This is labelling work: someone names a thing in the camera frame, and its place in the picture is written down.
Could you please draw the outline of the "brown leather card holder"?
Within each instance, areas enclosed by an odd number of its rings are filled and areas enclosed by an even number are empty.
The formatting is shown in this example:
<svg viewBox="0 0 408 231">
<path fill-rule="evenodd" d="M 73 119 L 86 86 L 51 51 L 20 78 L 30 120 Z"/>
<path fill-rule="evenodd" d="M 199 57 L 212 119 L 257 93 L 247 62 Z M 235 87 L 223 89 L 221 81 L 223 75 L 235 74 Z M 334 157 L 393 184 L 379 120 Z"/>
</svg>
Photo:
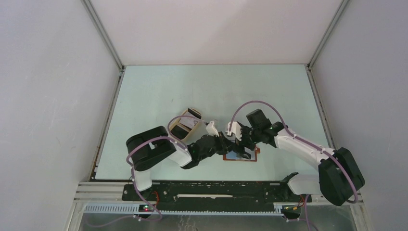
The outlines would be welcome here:
<svg viewBox="0 0 408 231">
<path fill-rule="evenodd" d="M 255 147 L 253 150 L 245 148 L 245 154 L 238 154 L 234 151 L 230 151 L 229 153 L 223 155 L 224 161 L 244 161 L 244 162 L 256 162 L 257 155 L 260 153 L 259 147 Z"/>
</svg>

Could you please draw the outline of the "oval wooden tray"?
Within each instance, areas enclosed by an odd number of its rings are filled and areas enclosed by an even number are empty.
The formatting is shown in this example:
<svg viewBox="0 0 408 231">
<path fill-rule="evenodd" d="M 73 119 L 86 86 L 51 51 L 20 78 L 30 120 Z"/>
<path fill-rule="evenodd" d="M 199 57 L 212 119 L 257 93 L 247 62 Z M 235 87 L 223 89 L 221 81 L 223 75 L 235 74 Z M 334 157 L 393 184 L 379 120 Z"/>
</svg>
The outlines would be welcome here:
<svg viewBox="0 0 408 231">
<path fill-rule="evenodd" d="M 169 121 L 167 130 L 172 137 L 180 141 L 186 141 L 195 129 L 198 128 L 202 118 L 202 113 L 197 109 L 187 108 L 181 115 Z"/>
</svg>

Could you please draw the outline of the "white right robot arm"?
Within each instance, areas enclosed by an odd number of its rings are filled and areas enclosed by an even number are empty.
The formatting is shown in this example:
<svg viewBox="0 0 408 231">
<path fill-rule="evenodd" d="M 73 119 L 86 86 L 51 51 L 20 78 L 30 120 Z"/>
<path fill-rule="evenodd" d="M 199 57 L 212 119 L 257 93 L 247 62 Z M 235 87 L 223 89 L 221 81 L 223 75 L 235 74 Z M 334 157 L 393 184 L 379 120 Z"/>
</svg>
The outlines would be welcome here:
<svg viewBox="0 0 408 231">
<path fill-rule="evenodd" d="M 352 155 L 341 147 L 337 150 L 313 143 L 297 135 L 281 121 L 271 123 L 262 110 L 246 116 L 250 126 L 239 122 L 228 124 L 227 133 L 234 134 L 238 145 L 254 150 L 258 143 L 288 151 L 313 167 L 317 175 L 295 173 L 280 187 L 280 196 L 292 201 L 298 195 L 322 195 L 330 203 L 341 206 L 364 185 L 365 179 Z"/>
</svg>

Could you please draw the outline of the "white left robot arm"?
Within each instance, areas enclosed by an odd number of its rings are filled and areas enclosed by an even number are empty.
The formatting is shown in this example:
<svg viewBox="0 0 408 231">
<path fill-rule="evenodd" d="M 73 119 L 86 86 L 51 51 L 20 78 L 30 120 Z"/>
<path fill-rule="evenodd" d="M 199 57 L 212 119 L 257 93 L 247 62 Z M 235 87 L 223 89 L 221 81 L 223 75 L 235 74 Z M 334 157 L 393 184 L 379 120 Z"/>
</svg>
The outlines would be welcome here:
<svg viewBox="0 0 408 231">
<path fill-rule="evenodd" d="M 147 200 L 152 194 L 151 168 L 165 159 L 169 159 L 182 169 L 191 169 L 202 160 L 215 154 L 227 155 L 234 152 L 243 159 L 250 160 L 252 155 L 237 141 L 229 140 L 222 132 L 203 135 L 197 141 L 184 145 L 171 138 L 163 126 L 130 137 L 126 141 L 130 165 L 133 193 L 140 200 Z"/>
</svg>

